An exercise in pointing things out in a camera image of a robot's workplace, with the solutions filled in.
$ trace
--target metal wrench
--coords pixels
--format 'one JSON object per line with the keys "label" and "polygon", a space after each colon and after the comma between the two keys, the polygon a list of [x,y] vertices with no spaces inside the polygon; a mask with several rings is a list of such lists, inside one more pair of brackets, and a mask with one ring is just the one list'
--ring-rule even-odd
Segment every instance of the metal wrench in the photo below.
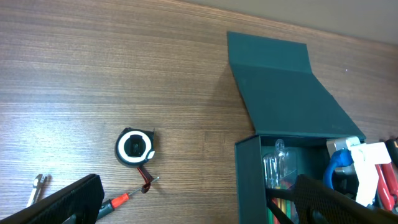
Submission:
{"label": "metal wrench", "polygon": [[32,193],[30,193],[29,201],[26,205],[26,207],[29,207],[36,203],[37,196],[39,196],[40,190],[42,189],[44,182],[47,180],[47,176],[43,174],[37,175],[35,180],[33,181],[33,190]]}

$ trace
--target storage box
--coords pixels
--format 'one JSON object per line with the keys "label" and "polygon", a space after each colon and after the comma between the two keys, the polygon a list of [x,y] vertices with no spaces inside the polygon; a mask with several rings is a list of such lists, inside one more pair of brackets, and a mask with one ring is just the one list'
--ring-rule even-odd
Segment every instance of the storage box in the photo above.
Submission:
{"label": "storage box", "polygon": [[277,139],[322,180],[326,140],[364,134],[315,78],[305,44],[228,32],[229,64],[256,134],[235,144],[239,222],[268,223],[262,158]]}

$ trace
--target tape measure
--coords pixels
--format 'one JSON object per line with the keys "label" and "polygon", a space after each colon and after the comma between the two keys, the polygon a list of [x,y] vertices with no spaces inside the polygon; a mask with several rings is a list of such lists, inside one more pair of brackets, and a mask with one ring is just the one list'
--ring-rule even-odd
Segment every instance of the tape measure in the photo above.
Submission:
{"label": "tape measure", "polygon": [[153,131],[126,128],[115,146],[118,161],[128,167],[139,167],[155,155]]}

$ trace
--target wooden table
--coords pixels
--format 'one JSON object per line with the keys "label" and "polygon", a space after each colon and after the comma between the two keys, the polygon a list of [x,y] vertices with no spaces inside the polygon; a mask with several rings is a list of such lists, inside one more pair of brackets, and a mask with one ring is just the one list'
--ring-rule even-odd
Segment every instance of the wooden table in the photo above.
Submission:
{"label": "wooden table", "polygon": [[161,180],[99,223],[237,223],[234,143],[253,128],[227,30],[306,43],[368,142],[398,134],[397,46],[170,0],[3,0],[0,218],[39,173],[44,196],[90,173],[106,198],[142,184],[114,157],[130,126],[156,129]]}

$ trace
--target box lid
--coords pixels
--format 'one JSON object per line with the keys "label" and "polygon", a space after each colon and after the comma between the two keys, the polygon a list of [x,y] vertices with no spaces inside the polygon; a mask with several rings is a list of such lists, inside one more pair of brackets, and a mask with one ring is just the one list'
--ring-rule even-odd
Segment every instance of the box lid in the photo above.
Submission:
{"label": "box lid", "polygon": [[313,75],[305,44],[228,32],[228,54],[256,134],[366,138]]}

